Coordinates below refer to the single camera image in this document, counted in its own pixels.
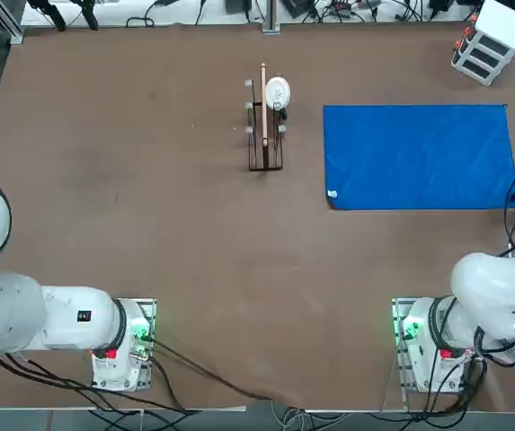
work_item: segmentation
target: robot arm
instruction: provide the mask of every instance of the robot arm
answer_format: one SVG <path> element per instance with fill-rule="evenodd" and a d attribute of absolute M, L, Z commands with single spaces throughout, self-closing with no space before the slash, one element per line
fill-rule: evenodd
<path fill-rule="evenodd" d="M 12 214 L 0 190 L 0 252 Z M 92 350 L 93 385 L 111 391 L 148 387 L 155 301 L 111 299 L 85 286 L 40 286 L 0 271 L 0 353 L 21 350 Z"/>
<path fill-rule="evenodd" d="M 434 391 L 458 391 L 463 367 L 440 384 L 448 369 L 466 364 L 474 352 L 515 367 L 515 258 L 469 254 L 454 267 L 450 286 L 454 297 L 420 298 L 403 322 L 419 391 L 429 389 L 431 375 Z"/>

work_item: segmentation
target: brown table surface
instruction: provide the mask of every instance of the brown table surface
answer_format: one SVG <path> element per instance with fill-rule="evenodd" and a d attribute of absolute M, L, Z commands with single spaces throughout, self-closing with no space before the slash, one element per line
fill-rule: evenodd
<path fill-rule="evenodd" d="M 332 210 L 322 108 L 506 103 L 515 157 L 515 61 L 490 88 L 459 74 L 449 62 L 463 28 L 30 32 L 0 86 L 14 222 L 0 268 L 154 296 L 159 337 L 249 390 L 308 409 L 381 409 L 391 298 L 448 294 L 461 256 L 501 250 L 502 217 Z M 245 166 L 244 80 L 263 61 L 291 85 L 285 167 L 269 174 Z M 36 355 L 89 381 L 80 356 Z M 248 402 L 164 362 L 187 406 Z M 402 407 L 396 375 L 386 409 Z M 168 402 L 154 384 L 141 395 Z M 0 369 L 0 406 L 85 405 Z M 475 407 L 515 411 L 515 370 L 491 368 Z"/>

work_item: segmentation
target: blue towel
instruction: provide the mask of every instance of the blue towel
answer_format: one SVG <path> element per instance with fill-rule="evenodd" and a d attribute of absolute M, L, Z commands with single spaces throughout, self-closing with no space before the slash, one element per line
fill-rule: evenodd
<path fill-rule="evenodd" d="M 336 209 L 502 208 L 515 178 L 503 105 L 325 106 L 324 151 Z"/>

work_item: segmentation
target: wooden stick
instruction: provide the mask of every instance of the wooden stick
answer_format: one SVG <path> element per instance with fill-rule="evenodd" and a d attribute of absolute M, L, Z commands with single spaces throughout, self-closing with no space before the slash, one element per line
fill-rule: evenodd
<path fill-rule="evenodd" d="M 263 146 L 267 146 L 267 92 L 265 91 L 265 85 L 267 84 L 267 78 L 265 77 L 265 63 L 261 63 L 261 115 L 263 124 Z"/>

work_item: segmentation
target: gray floor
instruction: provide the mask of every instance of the gray floor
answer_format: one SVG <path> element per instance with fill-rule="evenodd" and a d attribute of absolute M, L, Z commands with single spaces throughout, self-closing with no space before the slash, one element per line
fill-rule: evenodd
<path fill-rule="evenodd" d="M 178 416 L 166 415 L 159 410 L 154 410 L 161 416 L 175 419 Z M 119 415 L 102 414 L 113 421 Z M 381 415 L 386 418 L 398 418 L 395 415 Z M 143 427 L 140 427 L 141 417 L 139 415 L 130 416 L 120 422 L 120 425 L 131 431 L 153 430 L 164 426 L 164 423 L 157 418 L 145 416 Z M 317 427 L 321 427 L 322 422 L 316 422 Z M 379 430 L 396 431 L 403 424 L 388 423 L 377 421 L 364 414 L 356 413 L 348 417 L 342 423 L 329 427 L 332 431 L 357 431 L 357 430 Z M 80 410 L 37 410 L 37 411 L 0 411 L 0 430 L 15 431 L 104 431 L 108 424 L 101 422 L 98 418 Z M 179 431 L 280 431 L 269 406 L 256 406 L 248 409 L 247 412 L 204 412 L 192 418 L 184 420 L 176 426 Z M 484 413 L 469 413 L 465 420 L 457 427 L 453 428 L 461 431 L 505 431 L 515 429 L 515 415 L 496 415 Z M 300 425 L 287 428 L 287 430 L 298 430 Z M 305 429 L 311 431 L 312 427 L 307 423 Z M 434 429 L 427 424 L 413 424 L 409 428 L 411 431 Z"/>

